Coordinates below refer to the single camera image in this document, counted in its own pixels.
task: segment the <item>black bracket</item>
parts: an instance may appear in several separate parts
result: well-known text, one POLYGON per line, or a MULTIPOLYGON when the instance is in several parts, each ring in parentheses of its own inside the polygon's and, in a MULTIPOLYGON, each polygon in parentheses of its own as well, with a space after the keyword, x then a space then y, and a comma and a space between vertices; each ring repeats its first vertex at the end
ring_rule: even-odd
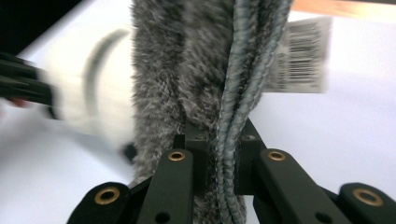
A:
MULTIPOLYGON (((192 223, 192 196, 205 192, 207 186, 206 138, 205 132, 189 123, 186 135, 175 137, 174 149, 163 153, 153 177, 132 189, 117 183, 92 189, 68 224, 192 223)), ((344 185, 339 195, 321 188, 289 153, 266 149, 250 121, 237 156, 235 192, 254 195, 260 223, 390 224, 396 220, 396 202, 384 192, 360 183, 344 185)))

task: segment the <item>barcode label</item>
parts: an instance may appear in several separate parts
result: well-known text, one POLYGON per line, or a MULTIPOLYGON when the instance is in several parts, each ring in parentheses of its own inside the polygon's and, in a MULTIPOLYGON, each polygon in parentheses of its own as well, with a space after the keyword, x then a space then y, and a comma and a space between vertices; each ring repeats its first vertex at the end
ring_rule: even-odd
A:
POLYGON ((288 22, 264 91, 323 92, 330 25, 330 17, 288 22))

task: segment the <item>gray fur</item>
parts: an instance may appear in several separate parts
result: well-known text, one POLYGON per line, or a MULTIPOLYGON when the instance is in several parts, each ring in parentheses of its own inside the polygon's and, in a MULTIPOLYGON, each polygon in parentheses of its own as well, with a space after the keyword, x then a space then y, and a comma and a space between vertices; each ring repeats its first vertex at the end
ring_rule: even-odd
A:
MULTIPOLYGON (((210 133, 216 128, 233 42, 233 1, 138 0, 133 13, 135 185, 154 174, 174 135, 183 133, 186 115, 210 133)), ((211 185, 194 198, 195 223, 219 223, 213 160, 210 167, 211 185)))

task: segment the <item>black plastic mount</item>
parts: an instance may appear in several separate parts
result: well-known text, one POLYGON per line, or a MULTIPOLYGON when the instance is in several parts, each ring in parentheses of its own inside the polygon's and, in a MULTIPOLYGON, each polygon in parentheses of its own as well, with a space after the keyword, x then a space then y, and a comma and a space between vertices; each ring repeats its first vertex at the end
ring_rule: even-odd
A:
MULTIPOLYGON (((207 184, 206 138, 189 123, 152 178, 132 189, 117 183, 92 189, 68 223, 192 223, 193 195, 207 184)), ((265 149, 250 121, 240 146, 235 192, 254 195, 260 223, 395 223, 396 202, 385 193, 360 183, 344 185, 339 195, 319 187, 289 153, 265 149)))
POLYGON ((49 106, 49 114, 56 118, 50 85, 38 80, 37 68, 24 60, 0 51, 0 97, 21 98, 49 106))

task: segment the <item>brass insert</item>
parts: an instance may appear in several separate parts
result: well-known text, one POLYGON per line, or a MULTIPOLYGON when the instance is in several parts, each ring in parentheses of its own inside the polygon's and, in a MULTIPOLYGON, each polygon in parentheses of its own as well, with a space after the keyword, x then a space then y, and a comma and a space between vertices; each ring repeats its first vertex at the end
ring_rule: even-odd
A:
POLYGON ((378 194, 370 191, 369 189, 354 189, 353 196, 363 203, 367 203, 371 206, 382 206, 384 201, 378 194))
POLYGON ((283 161, 286 159, 286 156, 283 153, 277 151, 268 153, 268 157, 273 161, 283 161))
POLYGON ((186 155, 182 152, 176 151, 169 154, 168 158, 171 161, 182 161, 184 158, 186 158, 186 155))
POLYGON ((97 204, 109 204, 114 203, 120 197, 120 191, 115 187, 107 187, 101 189, 95 196, 95 202, 97 204))

